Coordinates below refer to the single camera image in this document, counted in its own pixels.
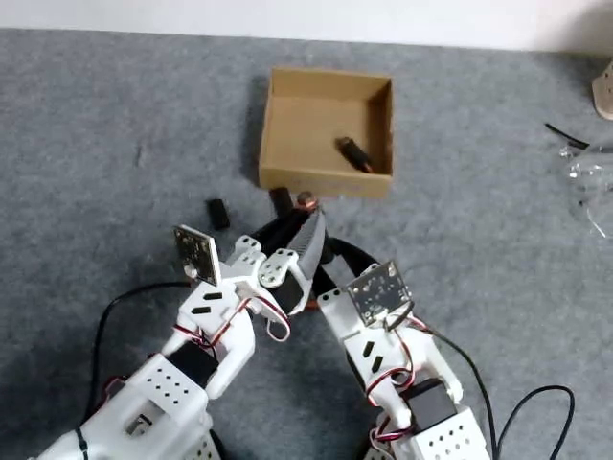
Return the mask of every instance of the white wall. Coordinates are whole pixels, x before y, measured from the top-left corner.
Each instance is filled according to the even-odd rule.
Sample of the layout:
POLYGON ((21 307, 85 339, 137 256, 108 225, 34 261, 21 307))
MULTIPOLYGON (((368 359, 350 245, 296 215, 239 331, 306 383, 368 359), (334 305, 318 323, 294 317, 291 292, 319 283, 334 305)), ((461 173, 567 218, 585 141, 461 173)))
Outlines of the white wall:
POLYGON ((0 0, 0 27, 613 55, 613 0, 0 0))

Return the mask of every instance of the small black object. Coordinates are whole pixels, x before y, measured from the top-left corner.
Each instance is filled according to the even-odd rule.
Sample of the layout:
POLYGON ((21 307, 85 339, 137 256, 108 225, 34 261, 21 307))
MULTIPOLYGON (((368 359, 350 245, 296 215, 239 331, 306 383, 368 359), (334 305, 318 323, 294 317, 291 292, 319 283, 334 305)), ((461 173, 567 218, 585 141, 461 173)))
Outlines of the small black object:
POLYGON ((207 207, 209 209, 209 217, 211 218, 215 230, 223 230, 230 226, 230 218, 228 218, 228 212, 221 199, 209 199, 207 201, 207 207))
POLYGON ((351 137, 342 137, 336 140, 336 147, 354 168, 364 173, 373 172, 371 157, 361 149, 351 137))
POLYGON ((415 433, 421 433, 458 413, 440 379, 427 379, 401 394, 413 412, 415 433))
POLYGON ((185 342, 169 355, 167 360, 194 383, 204 388, 209 377, 217 370, 217 360, 194 342, 185 342))
POLYGON ((303 298, 303 289, 290 271, 287 272, 284 282, 279 287, 270 288, 268 291, 285 314, 289 314, 303 298))
POLYGON ((278 218, 286 216, 294 208, 294 202, 291 200, 289 190, 286 187, 272 189, 268 194, 275 206, 275 213, 277 213, 278 218))

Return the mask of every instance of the circuit board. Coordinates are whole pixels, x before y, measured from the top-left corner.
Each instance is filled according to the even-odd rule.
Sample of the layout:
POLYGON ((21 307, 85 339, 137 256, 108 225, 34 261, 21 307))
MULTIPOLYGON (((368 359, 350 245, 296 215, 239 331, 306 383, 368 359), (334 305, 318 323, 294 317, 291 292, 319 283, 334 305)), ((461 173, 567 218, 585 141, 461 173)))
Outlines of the circuit board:
POLYGON ((394 261, 381 264, 348 284, 347 290, 366 326, 411 300, 394 261))
POLYGON ((187 269, 195 270, 195 277, 217 286, 219 284, 219 259, 215 240, 187 225, 174 228, 174 239, 186 271, 187 269))

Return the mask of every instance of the hole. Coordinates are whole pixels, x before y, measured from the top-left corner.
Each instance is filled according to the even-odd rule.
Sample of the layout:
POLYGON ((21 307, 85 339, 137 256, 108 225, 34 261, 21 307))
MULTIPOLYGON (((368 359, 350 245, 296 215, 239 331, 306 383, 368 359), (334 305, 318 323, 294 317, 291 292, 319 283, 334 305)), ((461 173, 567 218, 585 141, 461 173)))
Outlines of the hole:
POLYGON ((371 368, 371 370, 373 372, 378 371, 381 368, 381 363, 383 362, 383 356, 377 356, 375 358, 375 362, 373 363, 373 367, 371 368))
POLYGON ((368 341, 366 342, 366 346, 364 347, 364 351, 362 352, 362 356, 363 357, 369 357, 371 355, 371 353, 373 352, 373 347, 375 346, 375 343, 372 341, 368 341))
POLYGON ((193 314, 205 314, 205 313, 210 313, 210 312, 211 312, 211 307, 194 307, 192 309, 193 314))
POLYGON ((204 294, 204 300, 219 300, 223 297, 221 292, 209 292, 208 294, 204 294))

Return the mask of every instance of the cardboard box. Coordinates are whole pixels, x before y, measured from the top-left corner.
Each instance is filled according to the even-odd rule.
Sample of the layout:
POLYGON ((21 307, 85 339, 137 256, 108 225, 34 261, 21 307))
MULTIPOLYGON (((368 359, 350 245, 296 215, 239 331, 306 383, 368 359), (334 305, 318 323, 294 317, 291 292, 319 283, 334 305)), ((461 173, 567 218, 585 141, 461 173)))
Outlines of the cardboard box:
POLYGON ((268 88, 260 185, 317 196, 384 197, 392 182, 392 80, 325 70, 275 68, 268 88), (351 137, 374 173, 357 171, 336 147, 351 137))

